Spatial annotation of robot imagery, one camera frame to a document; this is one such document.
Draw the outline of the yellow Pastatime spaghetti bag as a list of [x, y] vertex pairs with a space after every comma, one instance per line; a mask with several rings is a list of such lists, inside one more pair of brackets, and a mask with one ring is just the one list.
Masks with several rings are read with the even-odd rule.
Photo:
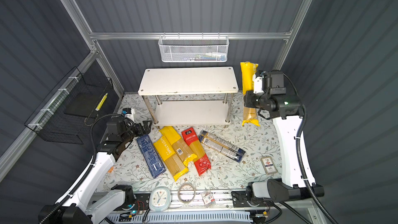
[[[243, 85], [243, 96], [246, 96], [248, 91], [252, 91], [254, 89], [254, 81], [253, 76], [257, 71], [258, 64], [251, 62], [241, 62], [241, 74], [242, 74], [242, 85]], [[242, 126], [250, 123], [254, 124], [257, 127], [260, 126], [258, 120], [258, 113], [255, 108], [243, 107], [243, 122]]]

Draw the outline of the dark blue clear spaghetti bag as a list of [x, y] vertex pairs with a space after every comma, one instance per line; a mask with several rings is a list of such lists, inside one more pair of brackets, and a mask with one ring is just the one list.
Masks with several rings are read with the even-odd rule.
[[246, 153], [245, 150], [239, 148], [238, 146], [204, 130], [200, 132], [198, 139], [203, 145], [223, 154], [235, 162], [241, 162]]

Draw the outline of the red spaghetti bag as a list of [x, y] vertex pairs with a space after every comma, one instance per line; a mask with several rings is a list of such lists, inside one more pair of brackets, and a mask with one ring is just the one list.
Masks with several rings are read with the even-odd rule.
[[206, 171], [211, 169], [210, 160], [194, 130], [194, 128], [188, 128], [182, 131], [182, 138], [185, 143], [191, 148], [196, 154], [197, 158], [193, 160], [194, 166], [199, 176], [202, 176]]

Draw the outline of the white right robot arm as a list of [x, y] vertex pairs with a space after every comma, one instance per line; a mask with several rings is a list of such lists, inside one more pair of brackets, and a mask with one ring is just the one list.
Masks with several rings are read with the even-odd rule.
[[282, 158], [281, 178], [248, 184], [248, 203], [258, 205], [261, 199], [281, 203], [323, 197], [324, 188], [316, 183], [306, 153], [303, 129], [307, 113], [300, 98], [296, 94], [267, 96], [247, 91], [244, 105], [269, 112]]

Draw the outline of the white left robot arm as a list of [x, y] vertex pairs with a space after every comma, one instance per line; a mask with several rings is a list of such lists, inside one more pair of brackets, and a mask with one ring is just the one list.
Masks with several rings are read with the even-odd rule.
[[90, 205], [91, 197], [104, 175], [115, 165], [134, 138], [149, 134], [153, 122], [135, 123], [121, 114], [108, 114], [108, 140], [92, 143], [93, 156], [72, 186], [53, 205], [45, 205], [38, 215], [40, 224], [99, 224], [115, 209], [130, 210], [136, 202], [129, 185], [116, 185]]

